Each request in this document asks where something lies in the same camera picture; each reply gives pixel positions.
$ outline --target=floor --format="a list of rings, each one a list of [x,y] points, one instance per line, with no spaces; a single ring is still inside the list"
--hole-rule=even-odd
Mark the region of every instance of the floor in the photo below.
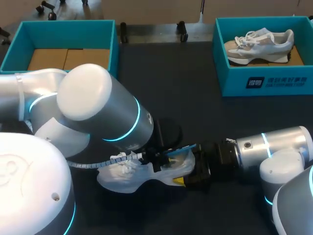
[[[101,0],[89,0],[88,6],[82,4],[81,0],[66,0],[60,4],[59,0],[48,0],[47,2],[56,6],[54,12],[57,20],[101,20]],[[27,16],[22,17],[23,21],[47,20],[49,10],[45,8],[42,15],[34,9]],[[189,42],[205,42],[212,40],[213,25],[202,23],[202,14],[199,12],[199,22],[186,24]],[[10,25],[2,26],[4,30],[15,34],[21,21]],[[176,24],[164,25],[128,25],[129,43],[165,43],[179,42],[180,36],[176,34]]]

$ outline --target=white sneaker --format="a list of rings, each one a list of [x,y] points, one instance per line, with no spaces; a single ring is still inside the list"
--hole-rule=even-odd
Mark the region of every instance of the white sneaker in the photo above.
[[[133,193],[148,180],[160,180],[167,185],[177,186],[173,179],[190,174],[195,166],[191,150],[171,156],[170,164],[154,172],[152,163],[142,165],[139,160],[128,160],[98,169],[97,181],[111,191]]]
[[[251,60],[264,59],[275,63],[287,63],[293,46],[293,31],[272,33],[266,28],[251,31],[245,37],[235,37],[224,44],[228,59],[236,64],[247,65]]]

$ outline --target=blue box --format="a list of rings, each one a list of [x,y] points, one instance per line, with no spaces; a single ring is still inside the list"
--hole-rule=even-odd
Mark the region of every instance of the blue box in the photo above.
[[[0,74],[27,72],[34,50],[39,48],[110,49],[108,71],[117,76],[118,39],[113,20],[22,22]]]
[[[271,32],[293,30],[304,65],[231,67],[224,43],[264,27]],[[313,25],[307,17],[217,18],[213,56],[223,96],[313,94]],[[258,85],[248,86],[251,80]]]

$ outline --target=screw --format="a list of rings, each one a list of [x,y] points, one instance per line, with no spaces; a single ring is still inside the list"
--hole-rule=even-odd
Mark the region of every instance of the screw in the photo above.
[[[249,143],[249,142],[245,143],[245,147],[246,148],[250,148],[251,147],[251,143]]]

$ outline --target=table surface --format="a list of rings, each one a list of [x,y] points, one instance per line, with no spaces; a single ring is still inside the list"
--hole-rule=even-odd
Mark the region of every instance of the table surface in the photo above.
[[[182,125],[182,144],[240,138],[303,125],[311,132],[313,96],[222,98],[212,43],[120,46],[118,80],[154,118]],[[116,150],[91,139],[72,161],[106,160]],[[98,185],[97,171],[71,169],[75,234],[274,235],[260,187],[236,180],[208,193],[148,181],[133,194]]]

